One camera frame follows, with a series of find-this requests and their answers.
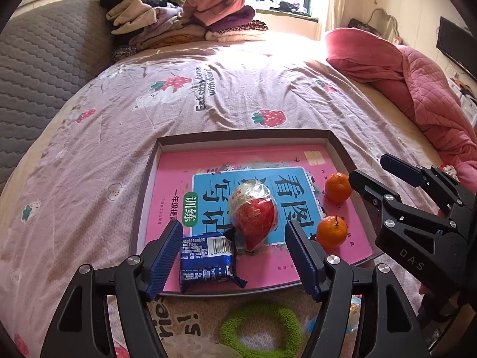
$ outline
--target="window sill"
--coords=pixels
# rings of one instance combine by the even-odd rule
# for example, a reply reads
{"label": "window sill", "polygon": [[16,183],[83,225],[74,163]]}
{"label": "window sill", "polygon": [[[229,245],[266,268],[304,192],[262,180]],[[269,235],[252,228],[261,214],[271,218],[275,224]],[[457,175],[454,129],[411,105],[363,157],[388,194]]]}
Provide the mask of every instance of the window sill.
{"label": "window sill", "polygon": [[269,9],[255,9],[257,13],[262,13],[264,15],[276,15],[276,16],[288,16],[288,17],[295,17],[307,21],[313,21],[315,23],[318,23],[318,17],[308,17],[308,16],[302,16],[302,15],[296,15],[294,13],[288,13],[288,12],[280,12],[280,11],[272,11]]}

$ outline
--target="green ring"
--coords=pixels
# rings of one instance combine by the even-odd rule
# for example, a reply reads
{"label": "green ring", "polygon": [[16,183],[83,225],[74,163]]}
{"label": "green ring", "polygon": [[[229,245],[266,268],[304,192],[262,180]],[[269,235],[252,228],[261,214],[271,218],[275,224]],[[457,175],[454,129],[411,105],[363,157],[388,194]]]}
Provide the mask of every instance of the green ring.
{"label": "green ring", "polygon": [[[257,315],[275,318],[283,324],[287,336],[283,348],[258,351],[249,349],[240,342],[237,336],[238,327],[249,317]],[[234,349],[243,358],[293,358],[301,346],[301,328],[295,314],[282,305],[272,302],[250,303],[227,317],[220,329],[220,343]]]}

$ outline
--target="red wrapped apple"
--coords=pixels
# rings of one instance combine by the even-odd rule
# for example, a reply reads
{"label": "red wrapped apple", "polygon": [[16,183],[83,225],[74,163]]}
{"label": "red wrapped apple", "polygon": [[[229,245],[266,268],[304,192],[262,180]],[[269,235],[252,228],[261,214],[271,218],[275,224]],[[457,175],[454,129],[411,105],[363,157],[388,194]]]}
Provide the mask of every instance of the red wrapped apple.
{"label": "red wrapped apple", "polygon": [[230,221],[244,238],[245,249],[256,249],[278,224],[278,209],[270,190],[255,179],[238,186],[228,199]]}

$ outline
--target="orange fruit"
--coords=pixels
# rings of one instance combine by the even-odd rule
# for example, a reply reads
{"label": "orange fruit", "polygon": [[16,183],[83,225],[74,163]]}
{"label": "orange fruit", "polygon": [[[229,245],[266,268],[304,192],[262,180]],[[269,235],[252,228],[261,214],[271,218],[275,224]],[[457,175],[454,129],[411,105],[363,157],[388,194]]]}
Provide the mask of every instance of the orange fruit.
{"label": "orange fruit", "polygon": [[325,183],[325,195],[335,203],[343,203],[353,192],[348,175],[337,172],[330,176]]}
{"label": "orange fruit", "polygon": [[326,249],[334,249],[344,243],[348,235],[348,226],[336,215],[323,218],[316,229],[316,241]]}

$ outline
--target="power outlet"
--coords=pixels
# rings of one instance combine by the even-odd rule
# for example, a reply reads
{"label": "power outlet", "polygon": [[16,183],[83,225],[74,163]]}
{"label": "power outlet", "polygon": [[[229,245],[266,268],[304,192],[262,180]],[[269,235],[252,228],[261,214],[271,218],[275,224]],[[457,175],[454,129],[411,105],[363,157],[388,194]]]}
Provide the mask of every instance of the power outlet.
{"label": "power outlet", "polygon": [[445,69],[445,72],[449,75],[449,77],[457,79],[459,78],[459,73],[454,69],[452,65],[449,64],[447,69]]}

